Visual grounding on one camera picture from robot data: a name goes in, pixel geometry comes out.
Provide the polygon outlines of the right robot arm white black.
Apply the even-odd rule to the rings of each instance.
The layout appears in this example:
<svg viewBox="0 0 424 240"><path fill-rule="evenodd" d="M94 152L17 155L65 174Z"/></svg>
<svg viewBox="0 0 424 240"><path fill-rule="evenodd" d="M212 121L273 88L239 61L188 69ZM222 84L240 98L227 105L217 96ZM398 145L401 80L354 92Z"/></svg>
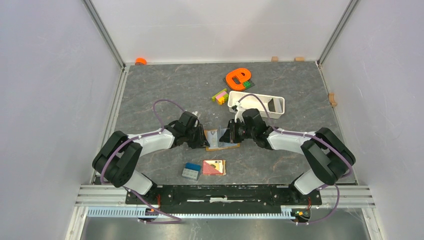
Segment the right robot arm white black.
<svg viewBox="0 0 424 240"><path fill-rule="evenodd" d="M352 174L356 158L347 146L326 127L315 132L286 131L267 125L256 108L244 110L241 116L230 119L219 141L238 144L252 139L267 150L283 150L303 155L310 169L302 173L289 189L289 199L302 204L318 188L333 186Z"/></svg>

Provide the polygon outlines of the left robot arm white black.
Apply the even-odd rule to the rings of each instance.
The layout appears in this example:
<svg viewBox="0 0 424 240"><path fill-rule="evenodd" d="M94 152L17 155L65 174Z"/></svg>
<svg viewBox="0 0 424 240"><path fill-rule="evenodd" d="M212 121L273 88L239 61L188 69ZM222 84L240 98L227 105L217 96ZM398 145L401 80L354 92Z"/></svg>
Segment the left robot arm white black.
<svg viewBox="0 0 424 240"><path fill-rule="evenodd" d="M157 190L150 178L136 171L139 158L183 144L187 144L191 149L210 146L203 125L198 117L189 111L184 111L179 119L156 131L142 134L115 131L94 158L92 167L100 174L99 180L102 184L134 191L145 204L151 204L157 198Z"/></svg>

